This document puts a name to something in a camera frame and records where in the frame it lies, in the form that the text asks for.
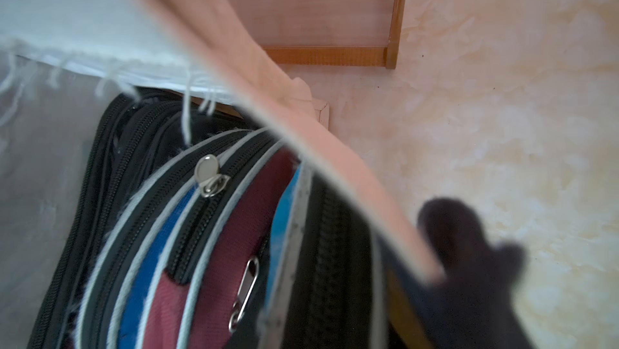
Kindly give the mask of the maroon paddle case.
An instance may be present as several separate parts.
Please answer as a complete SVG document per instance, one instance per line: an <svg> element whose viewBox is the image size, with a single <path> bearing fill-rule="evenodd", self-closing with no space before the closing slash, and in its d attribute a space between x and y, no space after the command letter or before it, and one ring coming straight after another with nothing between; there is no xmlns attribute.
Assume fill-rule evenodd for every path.
<svg viewBox="0 0 619 349"><path fill-rule="evenodd" d="M146 252L117 347L225 347L264 297L270 228L292 177L293 155L264 132L199 158Z"/></svg>

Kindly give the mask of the white canvas tote bag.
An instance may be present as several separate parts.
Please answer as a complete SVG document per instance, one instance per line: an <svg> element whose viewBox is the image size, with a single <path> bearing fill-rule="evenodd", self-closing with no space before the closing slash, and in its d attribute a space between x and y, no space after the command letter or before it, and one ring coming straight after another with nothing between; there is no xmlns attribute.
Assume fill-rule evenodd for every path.
<svg viewBox="0 0 619 349"><path fill-rule="evenodd" d="M413 225L328 128L329 108L250 36L229 0L1 0L1 345L30 337L76 218L99 123L144 89L266 130L314 171L301 348L529 348L512 289L526 253L463 202Z"/></svg>

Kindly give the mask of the light blue paddle case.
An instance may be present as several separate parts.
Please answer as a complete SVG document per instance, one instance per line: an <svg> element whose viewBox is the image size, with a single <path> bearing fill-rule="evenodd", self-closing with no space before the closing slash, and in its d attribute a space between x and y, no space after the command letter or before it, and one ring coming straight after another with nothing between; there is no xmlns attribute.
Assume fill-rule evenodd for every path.
<svg viewBox="0 0 619 349"><path fill-rule="evenodd" d="M302 163L293 174L272 226L274 274L267 287L260 348L301 348L309 288L306 223L314 171Z"/></svg>

